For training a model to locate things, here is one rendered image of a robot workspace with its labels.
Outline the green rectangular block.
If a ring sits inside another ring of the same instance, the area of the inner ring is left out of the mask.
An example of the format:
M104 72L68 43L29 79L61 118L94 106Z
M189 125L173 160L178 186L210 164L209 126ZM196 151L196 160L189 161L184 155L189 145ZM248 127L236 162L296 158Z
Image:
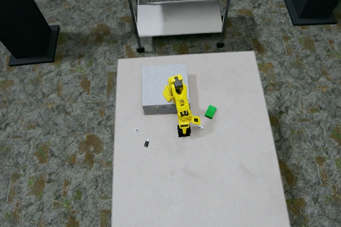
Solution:
M205 113L205 116L207 116L209 118L213 118L213 115L214 115L216 109L217 109L216 107L209 105L209 107Z

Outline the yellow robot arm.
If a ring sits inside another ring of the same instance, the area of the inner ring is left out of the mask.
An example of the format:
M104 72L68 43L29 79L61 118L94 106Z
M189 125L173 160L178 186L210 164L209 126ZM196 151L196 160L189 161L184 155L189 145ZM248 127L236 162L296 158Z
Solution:
M186 121L192 119L192 113L187 99L187 86L182 81L181 74L170 77L169 85L165 86L163 96L168 102L172 99L173 103L176 103L179 120ZM180 102L181 100L183 102Z

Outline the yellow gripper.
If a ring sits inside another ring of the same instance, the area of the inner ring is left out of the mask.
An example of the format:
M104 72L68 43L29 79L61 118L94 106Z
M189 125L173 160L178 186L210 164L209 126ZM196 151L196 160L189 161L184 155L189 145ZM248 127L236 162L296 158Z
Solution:
M181 121L178 119L179 127L183 130L183 134L186 134L186 129L189 128L189 123L192 122L193 124L201 125L200 117L192 116L192 119Z

